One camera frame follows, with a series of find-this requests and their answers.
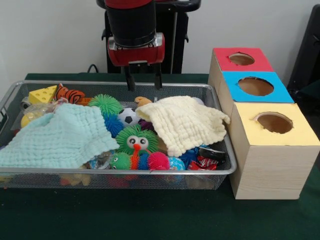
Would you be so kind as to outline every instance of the black robot cylinder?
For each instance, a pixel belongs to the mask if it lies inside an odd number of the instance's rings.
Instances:
[[[146,5],[115,9],[106,7],[111,32],[117,45],[127,48],[142,47],[155,38],[156,6],[155,1]]]

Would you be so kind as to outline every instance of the wooden box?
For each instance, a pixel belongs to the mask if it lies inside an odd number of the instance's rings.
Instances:
[[[273,72],[267,57],[259,48],[214,48],[208,84],[219,92],[222,72]]]
[[[235,103],[229,134],[236,199],[298,199],[320,142],[297,104]]]
[[[275,72],[224,71],[218,98],[222,111],[229,117],[234,102],[294,103]]]

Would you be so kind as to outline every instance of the wire basket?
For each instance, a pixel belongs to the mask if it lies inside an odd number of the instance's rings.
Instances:
[[[156,90],[153,84],[137,83],[129,92],[126,83],[86,81],[21,81],[13,84],[0,102],[0,146],[14,137],[23,113],[20,104],[30,91],[62,83],[69,89],[83,91],[86,97],[108,94],[123,105],[135,108],[134,99],[144,96],[150,100],[172,96],[191,96],[201,99],[208,107],[221,110],[215,90],[206,84],[163,84]],[[225,162],[219,170],[107,170],[107,169],[51,169],[0,167],[0,187],[7,188],[87,188],[87,189],[211,189],[216,190],[227,175],[236,168],[233,147],[227,134],[215,145],[224,151]]]

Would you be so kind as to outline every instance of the green fuzzy toy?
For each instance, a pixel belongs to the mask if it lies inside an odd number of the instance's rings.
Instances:
[[[118,115],[123,109],[122,105],[114,97],[107,94],[95,96],[88,104],[90,107],[98,107],[103,116]]]
[[[118,152],[123,152],[129,155],[134,153],[133,144],[139,144],[141,150],[139,155],[147,153],[146,149],[151,153],[158,151],[158,138],[151,130],[141,130],[139,124],[134,126],[125,127],[119,134],[115,137],[116,142],[120,145]]]
[[[111,169],[129,170],[131,165],[130,156],[124,152],[115,153],[110,159]]]

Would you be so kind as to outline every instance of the red wrapper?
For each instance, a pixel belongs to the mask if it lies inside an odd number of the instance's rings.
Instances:
[[[202,166],[201,163],[192,161],[188,166],[188,170],[216,170],[216,169],[217,169],[217,163],[213,163],[209,166]]]
[[[210,158],[205,158],[204,156],[198,156],[198,162],[202,168],[210,167],[211,165],[217,165],[219,162]]]

